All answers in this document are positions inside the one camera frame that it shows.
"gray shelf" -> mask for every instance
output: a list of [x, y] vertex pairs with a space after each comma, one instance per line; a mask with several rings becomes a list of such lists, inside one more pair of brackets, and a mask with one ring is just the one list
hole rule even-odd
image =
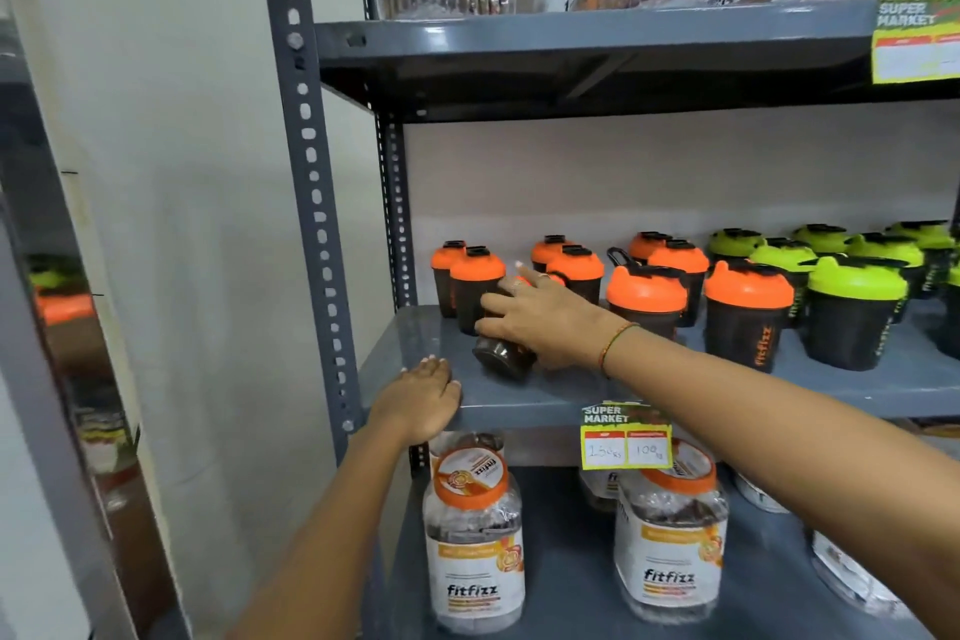
[[316, 24], [320, 79], [405, 123], [955, 97], [874, 87], [877, 3]]
[[[810, 359], [796, 331], [787, 330], [774, 375], [878, 417], [960, 415], [960, 360], [938, 352], [930, 337], [942, 311], [939, 302], [912, 302], [904, 323], [891, 330], [879, 367], [869, 372], [848, 372]], [[680, 330], [679, 338], [702, 351], [703, 315], [697, 327]], [[500, 379], [482, 368], [473, 346], [474, 337], [457, 330], [454, 320], [443, 319], [437, 306], [402, 308], [360, 369], [364, 409], [402, 367], [414, 367], [429, 354], [450, 360], [463, 385], [454, 430], [574, 425], [584, 405], [629, 398], [619, 383], [583, 369], [534, 370], [523, 383]]]
[[[727, 485], [720, 602], [706, 622], [672, 627], [636, 619], [614, 579], [614, 522], [589, 508], [576, 470], [519, 468], [527, 599], [523, 618], [497, 640], [603, 637], [615, 640], [930, 640], [915, 620], [879, 620], [849, 606], [810, 564], [803, 526], [766, 514]], [[449, 638], [430, 614], [421, 513], [425, 481], [414, 483], [390, 581], [396, 640]]]

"shelving unit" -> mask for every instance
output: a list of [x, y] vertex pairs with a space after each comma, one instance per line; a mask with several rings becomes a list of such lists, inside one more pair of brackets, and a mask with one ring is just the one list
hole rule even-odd
[[[317, 24], [310, 0], [267, 0], [287, 128], [323, 386], [338, 461], [378, 389], [430, 353], [463, 383], [455, 429], [574, 425], [580, 408], [618, 396], [594, 374], [535, 374], [523, 384], [481, 371], [473, 339], [434, 306], [418, 306], [403, 126], [635, 115], [805, 104], [952, 99], [956, 81], [874, 87], [876, 4], [823, 1], [654, 11], [505, 15], [442, 21]], [[375, 118], [396, 315], [358, 369], [337, 229], [321, 85]], [[911, 306], [876, 370], [851, 373], [807, 359], [786, 333], [774, 374], [882, 417], [960, 414], [960, 361], [930, 341], [938, 304]], [[702, 348], [699, 328], [682, 334]], [[412, 468], [423, 466], [412, 451]], [[633, 619], [613, 583], [609, 521], [590, 513], [575, 472], [521, 469], [530, 573], [523, 621], [507, 637], [920, 638], [916, 623], [863, 616], [822, 586], [801, 528], [730, 491], [727, 570], [707, 623], [658, 628]], [[388, 587], [369, 573], [363, 630], [423, 638], [429, 619], [416, 477]]]

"bracelet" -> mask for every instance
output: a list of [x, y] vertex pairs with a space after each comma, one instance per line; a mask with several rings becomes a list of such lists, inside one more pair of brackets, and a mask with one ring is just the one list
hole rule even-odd
[[603, 373], [604, 377], [608, 377], [608, 375], [607, 375], [607, 370], [604, 369], [604, 363], [607, 361], [607, 353], [610, 352], [610, 348], [614, 346], [614, 342], [616, 342], [617, 340], [619, 340], [619, 339], [620, 339], [620, 335], [622, 335], [624, 332], [626, 332], [626, 331], [627, 331], [628, 329], [630, 329], [631, 327], [640, 328], [640, 326], [641, 326], [640, 324], [636, 324], [636, 323], [630, 321], [630, 322], [624, 324], [624, 325], [623, 325], [622, 327], [620, 327], [618, 330], [616, 330], [616, 333], [610, 338], [609, 342], [606, 343], [606, 347], [604, 347], [604, 348], [603, 348], [603, 352], [600, 353], [600, 359], [599, 359], [599, 361], [598, 361], [598, 367], [600, 367], [600, 371]]

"human hand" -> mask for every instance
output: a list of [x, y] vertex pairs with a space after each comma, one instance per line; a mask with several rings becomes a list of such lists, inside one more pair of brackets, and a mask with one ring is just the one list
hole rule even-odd
[[508, 276], [500, 288], [512, 296], [485, 293], [481, 299], [484, 309], [503, 316], [480, 319], [477, 332], [522, 344], [548, 369], [596, 367], [600, 353], [626, 320], [591, 304], [546, 274], [521, 263], [516, 268], [527, 282]]
[[460, 407], [460, 394], [460, 382], [450, 381], [450, 363], [426, 356], [381, 390], [366, 425], [385, 428], [404, 445], [426, 443], [450, 423]]

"person's left hand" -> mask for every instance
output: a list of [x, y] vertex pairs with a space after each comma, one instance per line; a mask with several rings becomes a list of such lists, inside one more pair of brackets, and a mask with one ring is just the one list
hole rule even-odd
[[396, 431], [404, 445], [426, 443], [447, 427], [460, 407], [460, 382], [450, 381], [450, 363], [427, 356], [383, 388], [367, 426]]

